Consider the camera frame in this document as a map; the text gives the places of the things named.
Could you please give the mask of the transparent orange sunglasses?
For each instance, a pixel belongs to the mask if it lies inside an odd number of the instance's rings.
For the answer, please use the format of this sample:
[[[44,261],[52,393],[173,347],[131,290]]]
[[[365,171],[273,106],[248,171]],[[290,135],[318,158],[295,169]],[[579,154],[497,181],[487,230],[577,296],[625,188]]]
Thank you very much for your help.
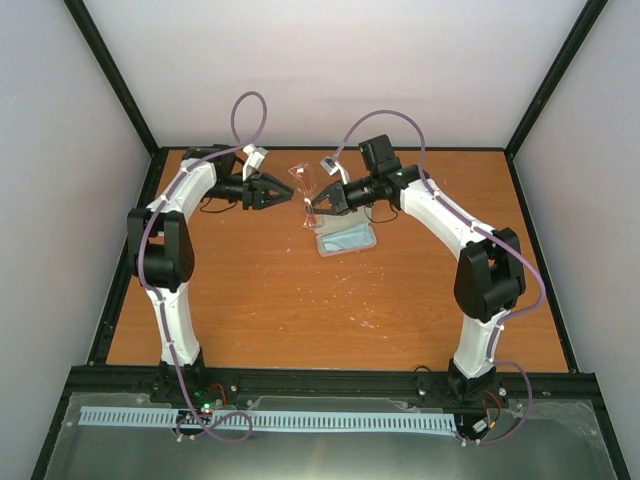
[[[303,226],[307,229],[316,229],[321,226],[319,217],[312,205],[316,182],[312,167],[309,163],[299,163],[289,169],[290,175],[297,182],[297,189],[302,195],[305,220]]]

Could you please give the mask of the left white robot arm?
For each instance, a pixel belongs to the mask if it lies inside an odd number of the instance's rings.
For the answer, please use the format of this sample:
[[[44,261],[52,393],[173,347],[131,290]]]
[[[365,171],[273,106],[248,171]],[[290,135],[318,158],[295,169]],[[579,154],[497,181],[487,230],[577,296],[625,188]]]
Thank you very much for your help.
[[[187,150],[162,193],[127,216],[128,263],[153,306],[163,375],[190,403],[206,395],[208,378],[189,305],[195,253],[188,222],[205,198],[257,211],[293,197],[291,187],[260,171],[266,149],[249,144],[242,152],[245,159],[225,145]]]

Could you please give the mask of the pink glasses case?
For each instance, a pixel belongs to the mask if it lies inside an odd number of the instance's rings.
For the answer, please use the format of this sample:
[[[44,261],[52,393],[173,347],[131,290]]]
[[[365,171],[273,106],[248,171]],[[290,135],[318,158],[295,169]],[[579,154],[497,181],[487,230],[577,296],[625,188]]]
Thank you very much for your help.
[[[319,255],[329,257],[375,247],[377,238],[370,214],[371,209],[363,207],[344,216],[323,215],[323,224],[314,230]]]

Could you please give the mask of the light blue cleaning cloth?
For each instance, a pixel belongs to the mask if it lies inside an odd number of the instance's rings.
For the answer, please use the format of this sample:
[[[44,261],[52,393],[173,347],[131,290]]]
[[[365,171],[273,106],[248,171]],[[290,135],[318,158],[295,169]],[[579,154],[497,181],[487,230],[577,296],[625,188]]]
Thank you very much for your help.
[[[321,239],[321,245],[328,253],[358,249],[372,243],[373,237],[367,230],[341,231],[326,235]]]

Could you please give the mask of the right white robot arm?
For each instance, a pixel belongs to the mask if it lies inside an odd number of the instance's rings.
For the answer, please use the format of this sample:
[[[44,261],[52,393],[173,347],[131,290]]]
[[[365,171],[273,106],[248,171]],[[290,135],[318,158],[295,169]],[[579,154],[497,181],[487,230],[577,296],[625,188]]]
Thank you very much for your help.
[[[520,242],[509,229],[495,230],[453,202],[418,165],[402,165],[390,139],[380,135],[359,145],[367,176],[336,181],[309,201],[321,215],[343,216],[386,200],[418,220],[457,261],[454,298],[463,313],[458,348],[447,383],[456,402],[471,402],[495,375],[497,342],[507,316],[526,290]]]

